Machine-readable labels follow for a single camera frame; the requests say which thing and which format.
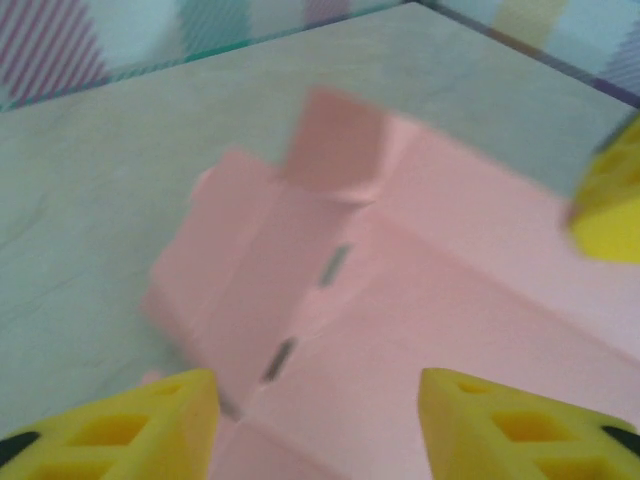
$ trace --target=yellow plastic piece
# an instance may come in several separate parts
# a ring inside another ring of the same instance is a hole
[[[640,116],[595,157],[578,189],[569,227],[587,255],[640,263]]]
[[[637,480],[615,417],[444,369],[422,373],[419,414],[435,480]]]
[[[203,480],[218,419],[214,375],[191,370],[47,418],[0,480]]]

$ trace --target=gray surface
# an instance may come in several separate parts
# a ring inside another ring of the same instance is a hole
[[[568,194],[628,107],[409,5],[0,116],[0,433],[183,368],[136,308],[196,175],[281,157],[305,89],[427,120]]]

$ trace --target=pink cardboard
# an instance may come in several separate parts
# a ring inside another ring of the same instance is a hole
[[[640,268],[577,254],[565,209],[328,89],[281,168],[228,153],[198,180],[143,302],[235,408],[221,478],[429,478],[425,367],[640,424]]]
[[[240,422],[230,444],[216,458],[210,480],[346,480],[314,463],[267,429]]]

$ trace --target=striped fabric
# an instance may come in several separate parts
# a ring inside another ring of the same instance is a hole
[[[0,14],[0,80],[18,105],[104,81],[105,63],[81,0],[9,0]]]
[[[640,107],[640,0],[437,0],[432,6]]]
[[[0,0],[0,110],[402,0]]]

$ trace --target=black tip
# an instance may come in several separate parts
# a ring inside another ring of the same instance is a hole
[[[611,438],[640,458],[640,435],[618,427],[602,427]]]
[[[38,432],[24,432],[0,440],[0,468],[5,466],[25,448],[40,438]]]

